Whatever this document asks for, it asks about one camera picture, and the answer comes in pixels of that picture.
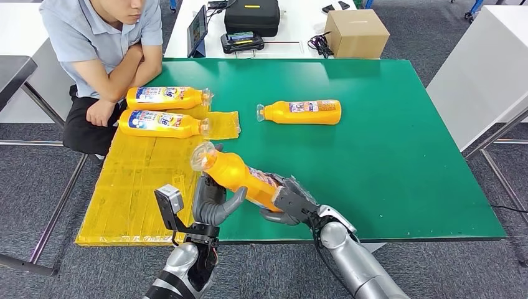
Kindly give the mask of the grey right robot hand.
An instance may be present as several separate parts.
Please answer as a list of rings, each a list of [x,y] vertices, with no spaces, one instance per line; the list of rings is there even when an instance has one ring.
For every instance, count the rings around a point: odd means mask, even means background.
[[[275,173],[265,174],[278,183],[271,199],[278,211],[260,209],[260,215],[268,221],[280,224],[308,225],[310,215],[318,209],[313,196],[293,176],[286,178]]]

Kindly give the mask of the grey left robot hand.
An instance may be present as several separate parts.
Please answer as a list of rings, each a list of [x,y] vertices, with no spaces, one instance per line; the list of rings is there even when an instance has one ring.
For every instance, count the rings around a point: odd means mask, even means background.
[[[194,220],[211,226],[219,226],[246,200],[248,188],[239,187],[230,199],[226,188],[210,175],[202,172],[194,194],[192,213]]]

